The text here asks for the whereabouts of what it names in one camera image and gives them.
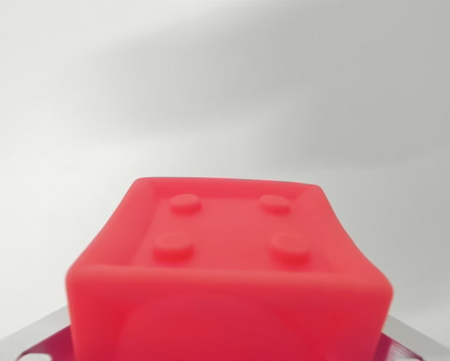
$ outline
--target red block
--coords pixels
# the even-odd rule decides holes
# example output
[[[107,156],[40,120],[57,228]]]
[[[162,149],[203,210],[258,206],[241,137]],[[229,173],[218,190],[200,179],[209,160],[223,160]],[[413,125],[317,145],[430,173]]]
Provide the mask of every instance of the red block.
[[[142,178],[67,276],[78,361],[370,361],[391,302],[321,188]]]

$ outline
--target metal plate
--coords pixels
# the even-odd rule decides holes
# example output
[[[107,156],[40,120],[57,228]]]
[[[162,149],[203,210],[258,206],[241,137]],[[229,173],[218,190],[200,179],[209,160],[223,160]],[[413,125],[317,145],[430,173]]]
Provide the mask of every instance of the metal plate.
[[[76,361],[67,307],[0,341],[0,361],[17,360]],[[389,316],[372,361],[400,360],[450,361],[450,350]]]

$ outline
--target top face of block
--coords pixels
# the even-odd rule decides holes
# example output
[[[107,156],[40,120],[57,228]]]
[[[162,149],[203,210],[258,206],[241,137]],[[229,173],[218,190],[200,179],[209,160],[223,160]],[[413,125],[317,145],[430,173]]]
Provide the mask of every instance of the top face of block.
[[[320,187],[214,178],[138,179],[79,262],[374,273]]]

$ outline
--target red cube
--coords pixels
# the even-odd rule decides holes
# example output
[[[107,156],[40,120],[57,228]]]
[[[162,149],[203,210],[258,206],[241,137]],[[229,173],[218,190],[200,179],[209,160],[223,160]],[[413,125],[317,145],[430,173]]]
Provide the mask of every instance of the red cube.
[[[315,185],[142,178],[68,272],[78,361],[370,361],[391,302]]]

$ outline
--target gray background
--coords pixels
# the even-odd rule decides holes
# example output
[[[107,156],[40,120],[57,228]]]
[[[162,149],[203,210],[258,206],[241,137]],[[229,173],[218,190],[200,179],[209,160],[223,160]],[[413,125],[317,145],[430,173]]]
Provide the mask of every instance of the gray background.
[[[320,184],[450,346],[450,1],[0,1],[0,338],[157,175]]]

